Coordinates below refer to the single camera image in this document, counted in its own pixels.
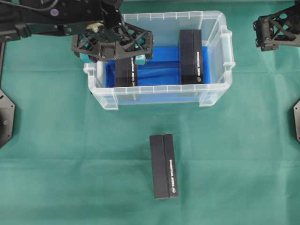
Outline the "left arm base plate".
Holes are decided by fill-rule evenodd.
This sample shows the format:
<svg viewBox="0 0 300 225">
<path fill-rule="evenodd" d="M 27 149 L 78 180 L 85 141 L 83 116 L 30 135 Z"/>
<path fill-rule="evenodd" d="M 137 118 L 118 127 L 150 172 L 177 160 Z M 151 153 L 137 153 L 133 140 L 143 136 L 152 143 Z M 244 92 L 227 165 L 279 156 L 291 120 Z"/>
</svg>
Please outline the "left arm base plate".
<svg viewBox="0 0 300 225">
<path fill-rule="evenodd" d="M 0 90 L 0 147 L 13 137 L 15 104 Z"/>
</svg>

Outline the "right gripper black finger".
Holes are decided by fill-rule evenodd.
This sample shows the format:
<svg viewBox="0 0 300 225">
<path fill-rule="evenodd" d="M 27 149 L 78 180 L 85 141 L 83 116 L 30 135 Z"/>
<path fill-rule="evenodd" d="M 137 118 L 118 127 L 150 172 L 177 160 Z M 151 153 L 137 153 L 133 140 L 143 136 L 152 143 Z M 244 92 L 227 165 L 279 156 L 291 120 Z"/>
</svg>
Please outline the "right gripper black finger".
<svg viewBox="0 0 300 225">
<path fill-rule="evenodd" d="M 281 45 L 300 46 L 300 2 L 253 22 L 255 44 L 262 52 L 274 51 Z"/>
</svg>

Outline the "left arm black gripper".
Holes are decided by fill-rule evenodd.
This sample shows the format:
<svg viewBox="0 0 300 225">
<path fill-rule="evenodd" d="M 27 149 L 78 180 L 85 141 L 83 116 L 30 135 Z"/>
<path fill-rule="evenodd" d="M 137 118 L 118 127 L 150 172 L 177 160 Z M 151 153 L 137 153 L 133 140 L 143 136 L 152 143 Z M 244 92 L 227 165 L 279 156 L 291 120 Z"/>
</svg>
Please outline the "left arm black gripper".
<svg viewBox="0 0 300 225">
<path fill-rule="evenodd" d="M 84 63 L 116 57 L 116 48 L 146 65 L 153 58 L 154 36 L 149 30 L 122 23 L 121 0 L 59 0 L 58 27 L 72 36 L 71 50 Z"/>
</svg>

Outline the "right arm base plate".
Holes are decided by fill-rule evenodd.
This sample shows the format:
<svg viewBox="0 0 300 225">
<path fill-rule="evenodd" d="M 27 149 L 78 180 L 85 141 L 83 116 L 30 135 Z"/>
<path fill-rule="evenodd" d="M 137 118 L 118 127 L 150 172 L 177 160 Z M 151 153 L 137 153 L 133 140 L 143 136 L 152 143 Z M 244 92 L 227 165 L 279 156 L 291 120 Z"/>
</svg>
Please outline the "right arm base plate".
<svg viewBox="0 0 300 225">
<path fill-rule="evenodd" d="M 300 100 L 293 107 L 296 139 L 300 142 Z"/>
</svg>

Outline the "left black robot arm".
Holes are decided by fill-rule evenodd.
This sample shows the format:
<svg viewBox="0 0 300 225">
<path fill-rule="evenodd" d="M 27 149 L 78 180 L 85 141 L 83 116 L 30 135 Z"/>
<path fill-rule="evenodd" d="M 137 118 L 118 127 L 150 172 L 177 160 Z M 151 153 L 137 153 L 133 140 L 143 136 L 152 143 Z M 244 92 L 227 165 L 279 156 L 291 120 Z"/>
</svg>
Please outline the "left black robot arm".
<svg viewBox="0 0 300 225">
<path fill-rule="evenodd" d="M 125 22 L 121 0 L 2 0 L 0 41 L 32 35 L 72 36 L 71 49 L 86 62 L 132 58 L 143 65 L 153 56 L 151 31 Z"/>
</svg>

